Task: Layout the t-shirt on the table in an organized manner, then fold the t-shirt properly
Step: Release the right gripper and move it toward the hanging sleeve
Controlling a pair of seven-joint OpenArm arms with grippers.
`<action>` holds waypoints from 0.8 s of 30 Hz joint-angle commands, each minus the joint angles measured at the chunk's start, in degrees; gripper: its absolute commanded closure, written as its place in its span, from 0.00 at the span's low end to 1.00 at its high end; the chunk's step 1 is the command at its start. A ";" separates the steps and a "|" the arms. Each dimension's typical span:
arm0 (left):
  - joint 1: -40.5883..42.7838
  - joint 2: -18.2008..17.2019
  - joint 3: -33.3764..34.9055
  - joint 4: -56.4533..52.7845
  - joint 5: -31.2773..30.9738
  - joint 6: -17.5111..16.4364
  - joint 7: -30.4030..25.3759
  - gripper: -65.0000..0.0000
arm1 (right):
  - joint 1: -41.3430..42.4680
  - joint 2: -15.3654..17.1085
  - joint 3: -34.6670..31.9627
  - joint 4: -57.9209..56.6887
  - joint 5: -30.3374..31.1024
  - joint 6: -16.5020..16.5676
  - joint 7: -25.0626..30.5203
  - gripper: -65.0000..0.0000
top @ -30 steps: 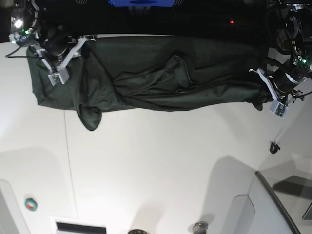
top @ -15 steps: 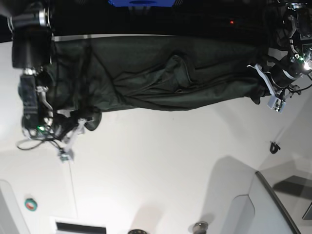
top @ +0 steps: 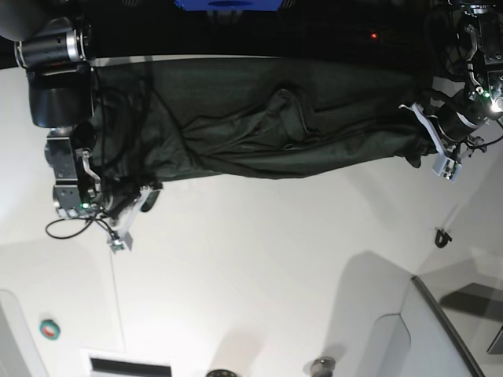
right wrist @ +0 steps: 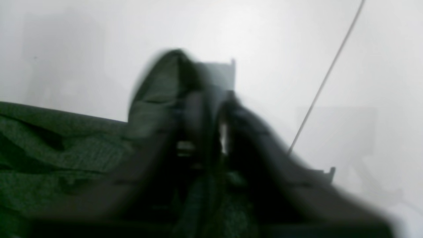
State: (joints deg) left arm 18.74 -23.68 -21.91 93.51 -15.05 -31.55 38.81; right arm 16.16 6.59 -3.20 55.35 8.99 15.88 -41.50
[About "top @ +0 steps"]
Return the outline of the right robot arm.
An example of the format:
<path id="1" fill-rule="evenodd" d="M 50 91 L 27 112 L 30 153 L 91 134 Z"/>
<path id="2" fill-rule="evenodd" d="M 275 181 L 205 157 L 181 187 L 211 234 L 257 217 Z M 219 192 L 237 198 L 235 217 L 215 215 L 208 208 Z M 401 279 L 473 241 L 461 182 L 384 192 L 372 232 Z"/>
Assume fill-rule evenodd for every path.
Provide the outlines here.
<path id="1" fill-rule="evenodd" d="M 55 176 L 53 200 L 60 221 L 98 224 L 111 247 L 122 248 L 136 215 L 160 190 L 154 181 L 112 181 L 107 164 L 93 162 L 105 132 L 90 124 L 104 107 L 104 88 L 90 22 L 77 1 L 3 1 L 1 36 L 13 42 L 26 72 L 32 122 L 49 133 L 45 154 Z"/>

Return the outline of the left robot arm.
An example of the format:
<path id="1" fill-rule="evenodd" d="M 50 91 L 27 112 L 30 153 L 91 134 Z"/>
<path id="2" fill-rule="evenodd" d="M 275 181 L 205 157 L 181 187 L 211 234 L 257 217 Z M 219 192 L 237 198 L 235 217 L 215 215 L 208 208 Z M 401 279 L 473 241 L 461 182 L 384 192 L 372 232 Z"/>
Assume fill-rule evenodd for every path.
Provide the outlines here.
<path id="1" fill-rule="evenodd" d="M 462 88 L 452 96 L 424 89 L 407 110 L 435 146 L 433 171 L 449 180 L 463 158 L 492 145 L 475 132 L 489 122 L 502 124 L 501 15 L 500 1 L 441 1 L 424 18 L 435 74 Z"/>

